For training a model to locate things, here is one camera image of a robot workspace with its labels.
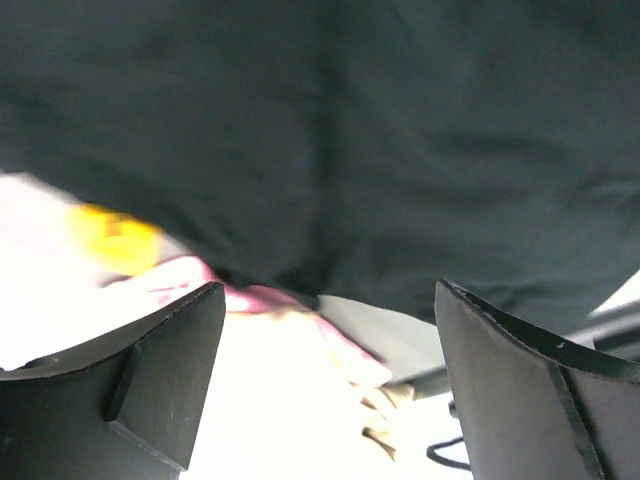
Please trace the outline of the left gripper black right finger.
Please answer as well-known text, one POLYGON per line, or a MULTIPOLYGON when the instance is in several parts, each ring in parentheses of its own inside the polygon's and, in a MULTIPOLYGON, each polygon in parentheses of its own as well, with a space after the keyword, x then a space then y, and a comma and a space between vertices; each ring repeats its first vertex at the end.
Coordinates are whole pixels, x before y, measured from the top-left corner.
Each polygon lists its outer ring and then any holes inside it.
POLYGON ((474 478, 638 478, 638 363, 574 344, 543 355, 525 321, 446 281, 435 314, 474 478))

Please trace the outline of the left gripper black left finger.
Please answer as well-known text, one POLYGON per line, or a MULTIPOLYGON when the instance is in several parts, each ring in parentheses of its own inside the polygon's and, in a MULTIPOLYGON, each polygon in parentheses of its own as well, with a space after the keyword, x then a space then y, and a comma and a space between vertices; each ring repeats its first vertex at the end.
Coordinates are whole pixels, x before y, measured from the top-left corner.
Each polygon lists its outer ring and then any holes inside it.
POLYGON ((225 318, 207 283, 1 374, 1 476, 176 479, 189 467, 225 318))

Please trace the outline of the black t-shirt with flower print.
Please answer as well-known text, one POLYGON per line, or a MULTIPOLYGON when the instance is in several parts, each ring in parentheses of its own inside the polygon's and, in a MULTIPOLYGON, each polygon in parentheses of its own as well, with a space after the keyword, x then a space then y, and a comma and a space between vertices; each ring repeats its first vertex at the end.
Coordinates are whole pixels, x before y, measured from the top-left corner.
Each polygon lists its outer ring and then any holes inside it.
POLYGON ((566 333, 639 268, 639 5, 5 1, 1 167, 237 287, 566 333))

